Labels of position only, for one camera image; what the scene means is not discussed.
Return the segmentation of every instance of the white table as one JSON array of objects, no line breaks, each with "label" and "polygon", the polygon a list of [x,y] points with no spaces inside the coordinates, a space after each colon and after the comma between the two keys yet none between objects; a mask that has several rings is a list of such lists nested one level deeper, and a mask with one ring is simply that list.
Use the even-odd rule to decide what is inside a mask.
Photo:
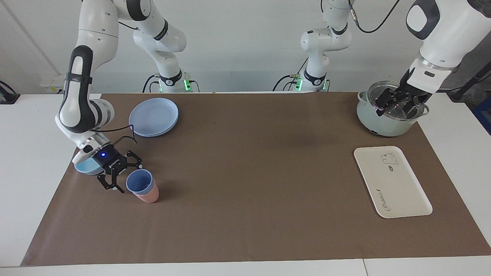
[{"label": "white table", "polygon": [[[490,275],[491,256],[415,259],[83,265],[15,268],[70,163],[75,145],[56,127],[61,95],[23,95],[0,106],[0,275]],[[419,123],[491,244],[491,137],[464,104],[444,94]],[[24,187],[25,183],[44,186]]]}]

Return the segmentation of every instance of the pink cup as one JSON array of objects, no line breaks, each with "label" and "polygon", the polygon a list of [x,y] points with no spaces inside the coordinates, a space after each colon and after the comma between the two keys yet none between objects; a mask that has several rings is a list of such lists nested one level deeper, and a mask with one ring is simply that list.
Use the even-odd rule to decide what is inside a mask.
[{"label": "pink cup", "polygon": [[159,199],[159,188],[152,174],[145,169],[130,173],[126,179],[126,188],[144,202],[153,203]]}]

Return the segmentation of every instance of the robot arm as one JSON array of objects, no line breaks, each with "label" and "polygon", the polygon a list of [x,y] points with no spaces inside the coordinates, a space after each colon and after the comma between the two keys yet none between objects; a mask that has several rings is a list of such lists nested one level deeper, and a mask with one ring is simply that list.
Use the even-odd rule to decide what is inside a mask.
[{"label": "robot arm", "polygon": [[324,9],[323,19],[328,27],[307,31],[300,39],[302,49],[309,55],[307,68],[301,76],[302,91],[318,91],[323,87],[329,66],[329,58],[325,52],[343,50],[351,44],[352,35],[348,30],[348,0],[325,2],[327,7]]},{"label": "robot arm", "polygon": [[406,18],[409,31],[423,40],[418,57],[395,91],[376,100],[381,116],[399,102],[426,102],[491,30],[488,0],[417,0]]},{"label": "robot arm", "polygon": [[[161,61],[166,62],[157,63],[161,79],[176,79],[175,90],[184,87],[184,82],[182,85],[178,82],[180,69],[177,59],[173,54],[164,51],[184,50],[186,38],[181,31],[160,16],[152,0],[83,1],[79,37],[70,58],[63,102],[55,117],[60,130],[80,149],[72,160],[74,164],[94,156],[104,167],[121,156],[110,144],[109,139],[97,132],[112,121],[114,108],[106,100],[89,99],[93,73],[116,55],[119,19],[136,21],[141,30],[138,36],[142,37],[142,41],[146,41],[146,51],[163,56]],[[108,154],[99,156],[99,152]]]}]

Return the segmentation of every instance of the brown tablecloth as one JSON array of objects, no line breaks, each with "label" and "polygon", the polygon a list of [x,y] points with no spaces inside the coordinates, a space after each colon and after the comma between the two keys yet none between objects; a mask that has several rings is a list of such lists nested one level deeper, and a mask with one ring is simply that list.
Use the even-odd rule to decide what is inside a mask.
[{"label": "brown tablecloth", "polygon": [[[377,137],[359,122],[355,93],[109,94],[107,128],[153,97],[177,104],[177,125],[117,148],[143,158],[159,201],[106,191],[69,166],[22,265],[491,255],[419,125]],[[384,145],[402,149],[431,215],[377,214],[353,151]]]}]

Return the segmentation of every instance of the pot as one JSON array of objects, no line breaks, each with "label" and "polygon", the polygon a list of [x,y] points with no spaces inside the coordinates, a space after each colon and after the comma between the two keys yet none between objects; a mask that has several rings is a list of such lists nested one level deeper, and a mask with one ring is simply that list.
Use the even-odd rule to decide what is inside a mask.
[{"label": "pot", "polygon": [[396,82],[383,81],[374,83],[366,92],[358,93],[358,106],[356,113],[360,122],[371,133],[386,137],[395,137],[406,133],[411,126],[422,116],[427,115],[430,109],[425,104],[415,106],[410,112],[404,112],[406,102],[398,103],[387,110],[382,116],[377,115],[375,100],[387,89],[396,89]]}]

